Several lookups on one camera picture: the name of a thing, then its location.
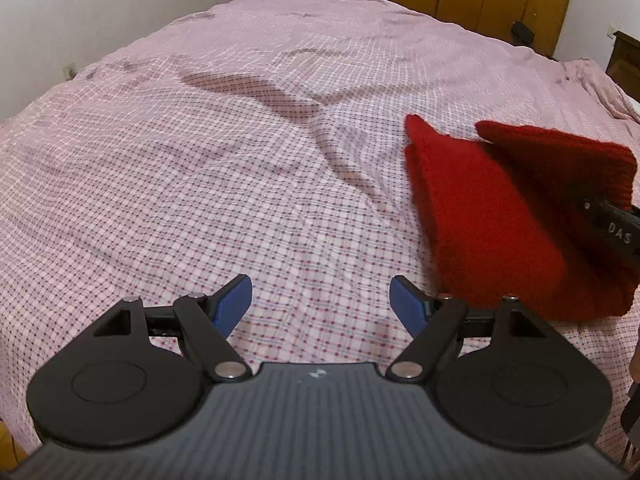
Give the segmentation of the red knitted sweater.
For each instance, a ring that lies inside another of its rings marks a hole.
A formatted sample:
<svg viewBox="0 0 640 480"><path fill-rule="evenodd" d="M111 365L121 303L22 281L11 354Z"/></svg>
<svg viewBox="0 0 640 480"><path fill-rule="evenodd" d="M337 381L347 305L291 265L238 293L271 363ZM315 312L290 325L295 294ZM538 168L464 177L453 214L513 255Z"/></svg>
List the red knitted sweater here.
<svg viewBox="0 0 640 480"><path fill-rule="evenodd" d="M438 287L475 307L505 294L550 321L625 315L639 245L593 229L586 200L632 206L637 162L626 146L482 120L456 139L410 115L405 156Z"/></svg>

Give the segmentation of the wooden headboard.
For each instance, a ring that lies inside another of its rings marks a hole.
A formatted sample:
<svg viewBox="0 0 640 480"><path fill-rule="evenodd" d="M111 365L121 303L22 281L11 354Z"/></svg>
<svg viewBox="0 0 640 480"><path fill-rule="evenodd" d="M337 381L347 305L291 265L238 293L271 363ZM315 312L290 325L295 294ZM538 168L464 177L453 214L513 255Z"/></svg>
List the wooden headboard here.
<svg viewBox="0 0 640 480"><path fill-rule="evenodd" d="M614 48L605 73L628 96L640 101L640 41L626 32L614 32Z"/></svg>

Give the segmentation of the small black bag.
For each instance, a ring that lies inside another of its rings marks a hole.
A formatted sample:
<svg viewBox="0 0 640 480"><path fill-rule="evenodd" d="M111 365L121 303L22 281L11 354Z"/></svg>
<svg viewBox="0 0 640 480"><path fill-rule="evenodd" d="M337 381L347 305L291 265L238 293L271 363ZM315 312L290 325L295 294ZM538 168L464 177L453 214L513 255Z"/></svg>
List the small black bag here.
<svg viewBox="0 0 640 480"><path fill-rule="evenodd" d="M522 21L515 21L511 27L514 46L531 47L535 41L535 33Z"/></svg>

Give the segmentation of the pink checked bed sheet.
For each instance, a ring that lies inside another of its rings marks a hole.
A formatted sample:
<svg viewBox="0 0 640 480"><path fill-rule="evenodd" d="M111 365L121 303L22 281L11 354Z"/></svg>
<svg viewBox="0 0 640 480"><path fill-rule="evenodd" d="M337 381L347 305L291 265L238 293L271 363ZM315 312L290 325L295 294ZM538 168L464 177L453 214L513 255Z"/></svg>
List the pink checked bed sheet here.
<svg viewBox="0 0 640 480"><path fill-rule="evenodd" d="M388 304L431 290L404 121L481 120L638 148L593 62L386 0L234 0L85 68L1 126L1 417L27 451L36 370L119 299L253 282L231 341L250 364L386 364Z"/></svg>

